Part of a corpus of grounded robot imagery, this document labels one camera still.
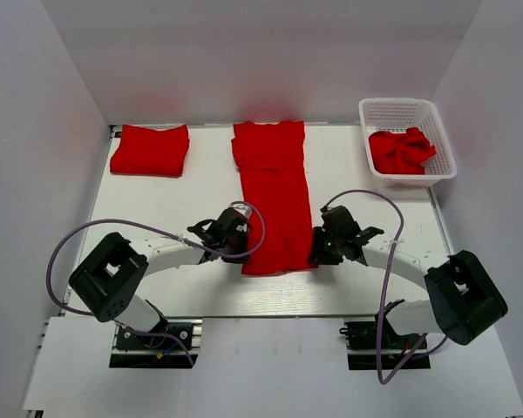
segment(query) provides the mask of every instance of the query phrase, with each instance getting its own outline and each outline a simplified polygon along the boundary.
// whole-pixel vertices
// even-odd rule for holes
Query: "red cloth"
[[[418,128],[406,133],[378,131],[369,138],[374,167],[382,174],[425,174],[421,166],[436,154],[434,145]]]
[[[233,155],[241,173],[244,200],[255,205],[265,221],[266,237],[242,273],[265,275],[311,268],[312,214],[304,177],[304,123],[234,125]],[[253,213],[248,249],[262,235]]]
[[[111,172],[179,177],[189,146],[185,125],[165,131],[124,125],[120,146],[111,158]]]

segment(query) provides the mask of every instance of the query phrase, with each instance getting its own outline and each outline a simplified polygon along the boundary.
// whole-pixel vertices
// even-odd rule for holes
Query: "white wall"
[[[0,0],[0,418],[18,416],[44,321],[58,312],[44,270],[86,216],[106,140],[42,4]],[[58,272],[69,272],[74,248]]]
[[[523,401],[523,0],[484,1],[432,100],[459,168],[440,204],[509,304],[497,329]]]
[[[357,120],[428,98],[480,0],[43,0],[109,124]]]

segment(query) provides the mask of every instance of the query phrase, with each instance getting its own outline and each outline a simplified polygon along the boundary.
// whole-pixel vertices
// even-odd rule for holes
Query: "folded red towel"
[[[418,128],[406,133],[374,132],[369,137],[374,167],[382,174],[425,174],[421,166],[436,154],[434,145]]]
[[[242,267],[244,274],[264,275],[311,268],[312,215],[304,177],[304,123],[234,126],[233,155],[241,173],[244,200],[255,205],[266,226],[265,241]],[[262,235],[253,214],[248,249]]]
[[[179,177],[189,146],[185,125],[164,131],[124,125],[120,146],[111,158],[111,172]]]

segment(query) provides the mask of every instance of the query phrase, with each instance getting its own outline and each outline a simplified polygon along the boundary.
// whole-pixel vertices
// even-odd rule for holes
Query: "white table surface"
[[[184,233],[187,226],[217,217],[228,203],[242,199],[240,175],[231,152],[233,136],[232,126],[190,128],[190,149],[179,179],[111,175],[107,162],[92,219],[130,219]],[[119,139],[113,139],[110,155],[118,145]],[[304,151],[313,226],[322,224],[319,209],[337,193],[352,188],[377,189],[360,126],[307,125]],[[397,191],[393,196],[406,220],[404,241],[445,253],[427,191]],[[391,235],[397,230],[397,215],[379,198],[350,195],[338,204],[347,206],[362,228],[377,226]],[[112,231],[129,239],[153,236],[130,226],[94,226],[86,234],[82,257]],[[352,262],[250,277],[241,275],[240,266],[219,260],[148,276],[137,293],[173,317],[351,316],[377,311],[382,281],[383,271]],[[392,277],[388,295],[389,300],[427,299],[424,290],[398,277]],[[74,293],[70,305],[85,308]]]
[[[191,370],[109,368],[114,324],[52,318],[24,403],[44,418],[505,418],[523,415],[494,328],[431,369],[349,371],[339,318],[203,322]],[[428,337],[435,345],[439,335]]]

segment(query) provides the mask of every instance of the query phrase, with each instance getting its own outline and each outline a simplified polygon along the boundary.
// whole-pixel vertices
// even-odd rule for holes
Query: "laundry basket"
[[[372,174],[379,185],[429,187],[441,179],[451,179],[457,174],[436,106],[428,100],[416,98],[366,98],[358,104],[363,128],[366,156]],[[423,166],[424,175],[382,174],[374,167],[370,152],[369,137],[376,131],[405,132],[416,126],[436,147],[436,155],[429,158]]]

